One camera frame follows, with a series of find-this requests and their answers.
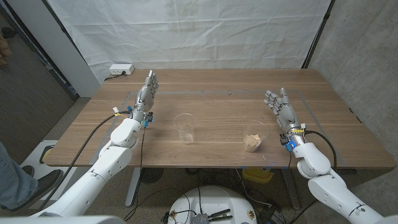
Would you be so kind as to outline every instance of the metal stand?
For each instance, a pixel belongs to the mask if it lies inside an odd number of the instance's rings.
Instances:
[[[136,195],[136,189],[139,183],[140,173],[140,167],[134,168],[134,171],[132,172],[129,191],[127,192],[126,201],[124,203],[127,207],[131,207],[134,202],[134,196]]]
[[[296,186],[294,185],[292,171],[290,169],[282,169],[282,176],[285,180],[285,185],[289,193],[290,201],[292,202],[292,207],[295,210],[300,209],[300,200],[299,196],[297,195]]]

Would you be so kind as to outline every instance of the white backdrop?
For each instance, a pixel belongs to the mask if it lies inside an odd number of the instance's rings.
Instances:
[[[300,68],[330,0],[48,0],[102,83],[140,68]]]

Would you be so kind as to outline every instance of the clear plastic cup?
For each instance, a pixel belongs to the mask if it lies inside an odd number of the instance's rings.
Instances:
[[[183,113],[174,118],[174,128],[180,133],[181,142],[191,144],[195,134],[197,120],[192,114]]]
[[[268,129],[260,121],[248,121],[244,124],[243,148],[254,152],[268,136]]]

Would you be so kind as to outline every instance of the person's leg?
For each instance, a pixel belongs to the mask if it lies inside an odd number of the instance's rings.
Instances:
[[[0,142],[0,205],[13,209],[25,204],[37,190],[37,180],[13,161]]]

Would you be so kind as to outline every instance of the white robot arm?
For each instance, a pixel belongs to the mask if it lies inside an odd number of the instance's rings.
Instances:
[[[146,114],[154,104],[158,87],[157,77],[151,70],[144,86],[137,94],[134,109],[130,111],[129,117],[111,133],[111,140],[99,152],[99,158],[94,165],[53,205],[32,217],[71,217],[86,212],[105,183],[129,164],[132,150],[138,142],[134,133],[141,130]]]
[[[310,142],[303,138],[304,129],[287,98],[284,88],[280,89],[282,98],[271,91],[266,92],[265,104],[277,117],[277,123],[284,130],[293,147],[300,174],[309,179],[308,188],[320,202],[344,216],[354,224],[377,223],[383,216],[357,198],[344,180],[331,168],[328,158]]]

